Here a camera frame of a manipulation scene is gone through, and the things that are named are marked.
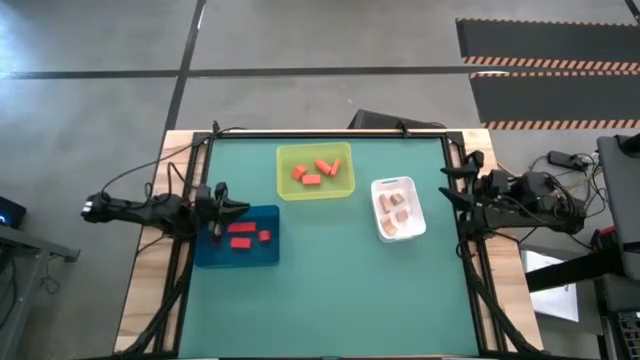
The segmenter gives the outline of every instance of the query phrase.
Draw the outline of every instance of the green table surface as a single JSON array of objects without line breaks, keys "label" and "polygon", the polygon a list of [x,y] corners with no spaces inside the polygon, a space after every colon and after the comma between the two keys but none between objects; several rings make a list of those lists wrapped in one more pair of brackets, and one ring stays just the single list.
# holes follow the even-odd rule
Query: green table surface
[{"label": "green table surface", "polygon": [[[277,147],[333,141],[351,144],[354,193],[282,200]],[[216,140],[208,184],[280,207],[280,263],[194,267],[180,357],[477,355],[444,164],[440,139]],[[383,244],[370,186],[397,176],[414,180],[427,231]]]}]

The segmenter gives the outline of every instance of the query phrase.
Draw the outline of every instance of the gray floor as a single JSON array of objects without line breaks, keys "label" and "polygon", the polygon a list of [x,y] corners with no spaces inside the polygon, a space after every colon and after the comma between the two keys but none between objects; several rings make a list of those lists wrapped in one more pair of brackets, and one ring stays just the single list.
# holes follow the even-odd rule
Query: gray floor
[{"label": "gray floor", "polygon": [[[195,4],[4,0],[0,71],[178,69]],[[633,23],[621,0],[209,0],[192,68],[460,65],[456,17]],[[25,359],[110,353],[140,229],[90,225],[79,212],[110,178],[157,155],[174,83],[0,80],[0,195],[29,208],[26,231],[83,250],[77,264],[52,263],[63,286],[38,299]],[[208,129],[214,119],[343,128],[358,108],[479,127],[466,77],[431,75],[190,79],[176,128]],[[549,149],[591,153],[597,136],[610,133],[624,132],[496,131],[492,139],[498,159],[523,171]],[[151,170],[140,171],[109,191],[139,199],[150,178]],[[609,223],[608,213],[594,217],[578,238]],[[547,231],[527,242],[583,251]],[[554,354],[598,356],[593,335],[545,319],[541,328]]]}]

